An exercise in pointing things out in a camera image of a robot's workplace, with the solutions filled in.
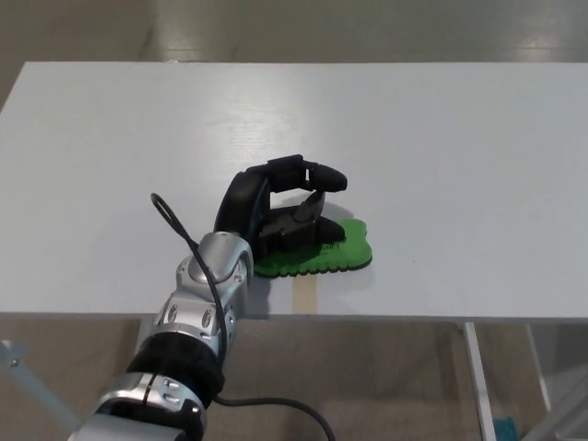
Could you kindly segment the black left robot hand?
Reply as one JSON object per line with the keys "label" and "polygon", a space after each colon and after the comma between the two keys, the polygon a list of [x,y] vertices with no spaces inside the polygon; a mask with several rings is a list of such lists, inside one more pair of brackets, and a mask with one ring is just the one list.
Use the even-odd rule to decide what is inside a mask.
{"label": "black left robot hand", "polygon": [[[332,167],[296,154],[252,166],[231,181],[220,204],[214,229],[235,233],[251,246],[254,257],[295,252],[345,239],[345,230],[322,215],[327,192],[347,188],[346,176]],[[293,189],[311,194],[298,206],[272,208],[270,196]]]}

